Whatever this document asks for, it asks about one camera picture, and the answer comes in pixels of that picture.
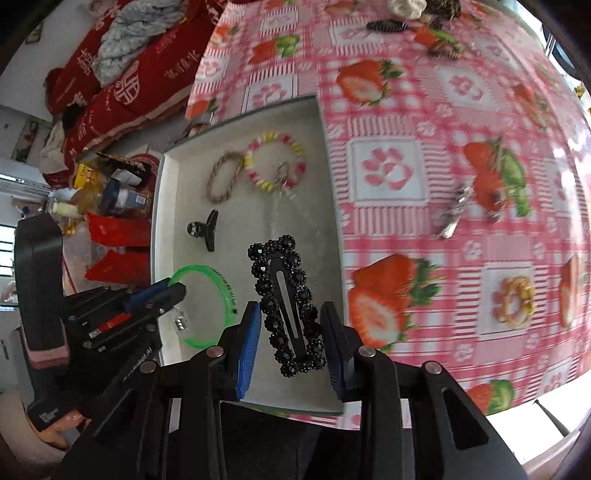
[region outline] green bracelet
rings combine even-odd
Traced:
[[[236,297],[234,296],[234,292],[232,291],[230,284],[216,270],[206,267],[205,265],[187,265],[186,267],[178,269],[178,271],[170,278],[168,286],[179,282],[181,278],[183,278],[189,272],[202,273],[213,282],[213,284],[219,290],[220,296],[223,300],[225,311],[223,328],[226,329],[227,327],[234,325],[236,323],[236,314],[238,313],[238,310],[236,309]],[[203,350],[212,345],[217,345],[219,338],[208,343],[198,343],[192,338],[187,338],[184,341],[188,346]]]

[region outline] tablecloth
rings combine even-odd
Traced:
[[[485,414],[495,413],[591,368],[589,126],[515,17],[463,1],[442,30],[411,22],[398,34],[369,31],[384,8],[228,4],[187,116],[209,111],[219,122],[316,95],[342,233],[346,321],[396,361],[441,362]],[[429,55],[441,40],[458,61]],[[456,233],[437,239],[461,182],[475,195]],[[494,189],[506,196],[498,223],[487,215]],[[516,277],[535,290],[535,313],[521,328],[506,321],[524,305]],[[295,417],[349,429],[360,419],[351,409]]]

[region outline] black hair clip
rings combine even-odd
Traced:
[[[408,25],[404,22],[397,20],[391,20],[385,18],[383,20],[376,20],[375,22],[369,22],[365,25],[368,30],[380,33],[400,33],[408,29]]]
[[[281,364],[284,377],[313,368],[322,370],[326,365],[320,325],[316,323],[318,310],[310,303],[312,292],[306,287],[306,272],[300,268],[295,242],[291,235],[283,235],[248,249],[248,258],[253,262],[251,273],[257,279],[255,290],[261,296],[261,310],[267,314],[269,343],[277,349],[275,360]],[[288,305],[281,292],[280,275],[285,280]]]
[[[205,238],[205,246],[207,250],[213,252],[215,250],[215,233],[217,225],[217,216],[219,212],[212,210],[207,217],[206,223],[191,222],[187,225],[187,233],[195,238],[200,236]]]

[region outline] red package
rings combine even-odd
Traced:
[[[150,286],[150,254],[129,251],[124,254],[109,250],[86,271],[88,280],[121,283],[138,287]]]
[[[90,240],[106,247],[149,247],[151,225],[148,220],[103,217],[86,214]]]
[[[74,102],[81,106],[90,104],[100,92],[100,83],[92,71],[91,64],[100,47],[100,38],[108,31],[117,13],[131,0],[117,0],[94,24],[80,42],[59,74],[57,80],[48,78],[48,108],[52,115],[59,115]],[[51,70],[48,77],[55,74]]]
[[[44,175],[53,188],[67,186],[74,161],[84,147],[100,149],[131,130],[179,111],[187,103],[197,66],[215,27],[203,9],[194,20],[168,30],[95,97],[62,147],[68,170]]]

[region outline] white blanket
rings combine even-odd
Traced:
[[[146,48],[183,18],[178,0],[135,0],[117,14],[103,35],[92,70],[102,87],[113,83]]]

